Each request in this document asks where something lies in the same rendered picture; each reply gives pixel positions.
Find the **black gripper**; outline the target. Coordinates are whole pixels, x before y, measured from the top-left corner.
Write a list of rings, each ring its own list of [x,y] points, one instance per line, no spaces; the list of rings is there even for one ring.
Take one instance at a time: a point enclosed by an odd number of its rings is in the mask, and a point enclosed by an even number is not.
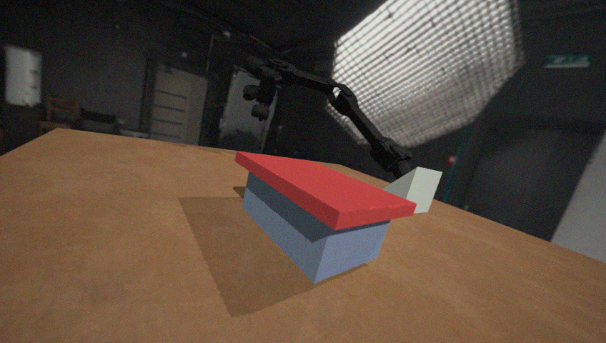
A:
[[[274,100],[273,96],[276,94],[276,89],[268,90],[260,85],[258,91],[260,91],[259,105],[254,105],[251,115],[258,117],[259,121],[262,121],[263,119],[266,120],[269,116],[269,107]]]

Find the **red lid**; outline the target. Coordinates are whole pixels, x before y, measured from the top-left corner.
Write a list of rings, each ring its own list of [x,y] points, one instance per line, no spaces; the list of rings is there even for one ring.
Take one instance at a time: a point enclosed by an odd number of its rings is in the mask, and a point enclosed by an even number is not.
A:
[[[417,206],[313,161],[242,151],[234,161],[333,230],[412,216]]]

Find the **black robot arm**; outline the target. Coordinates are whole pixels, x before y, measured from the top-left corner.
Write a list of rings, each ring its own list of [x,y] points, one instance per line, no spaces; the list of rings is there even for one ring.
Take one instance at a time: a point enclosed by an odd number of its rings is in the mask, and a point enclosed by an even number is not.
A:
[[[274,65],[275,71],[274,71]],[[371,157],[386,172],[392,172],[396,179],[413,170],[408,160],[412,158],[411,151],[400,146],[395,140],[383,136],[371,121],[359,109],[357,98],[345,85],[337,83],[334,79],[326,79],[314,74],[302,72],[292,64],[278,59],[269,59],[265,64],[255,56],[249,56],[245,60],[244,68],[257,79],[264,89],[272,90],[276,83],[283,85],[298,84],[310,89],[324,92],[329,103],[342,115],[348,116],[358,130],[364,135],[372,150]],[[341,89],[337,99],[334,88]],[[257,85],[245,85],[243,97],[247,101],[257,99],[259,102],[260,91]],[[399,159],[398,159],[399,158]],[[398,159],[395,163],[393,163]]]

